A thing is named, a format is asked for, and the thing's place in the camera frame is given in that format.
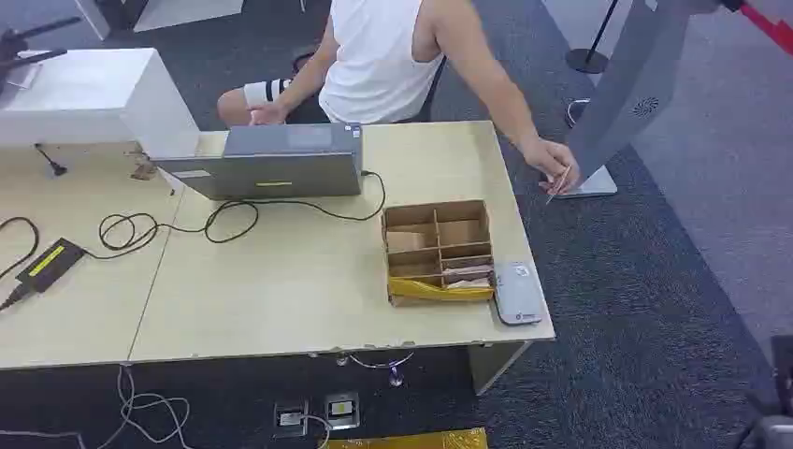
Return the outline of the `person's left hand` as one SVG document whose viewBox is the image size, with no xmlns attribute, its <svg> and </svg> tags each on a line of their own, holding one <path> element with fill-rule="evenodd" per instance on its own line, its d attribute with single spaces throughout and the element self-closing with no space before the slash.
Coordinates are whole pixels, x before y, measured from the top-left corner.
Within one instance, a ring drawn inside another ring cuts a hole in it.
<svg viewBox="0 0 793 449">
<path fill-rule="evenodd" d="M 529 138 L 520 142 L 519 149 L 526 162 L 545 176 L 545 181 L 539 183 L 545 193 L 565 194 L 577 186 L 580 169 L 568 146 L 544 138 Z"/>
</svg>

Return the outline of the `person's right hand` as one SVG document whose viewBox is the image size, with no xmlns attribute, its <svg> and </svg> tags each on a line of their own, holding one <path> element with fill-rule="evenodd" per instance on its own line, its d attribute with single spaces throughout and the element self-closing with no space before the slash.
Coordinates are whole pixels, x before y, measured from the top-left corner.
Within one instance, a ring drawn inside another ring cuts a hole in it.
<svg viewBox="0 0 793 449">
<path fill-rule="evenodd" d="M 285 124 L 290 112 L 278 102 L 266 102 L 261 106 L 249 108 L 248 111 L 250 125 Z"/>
</svg>

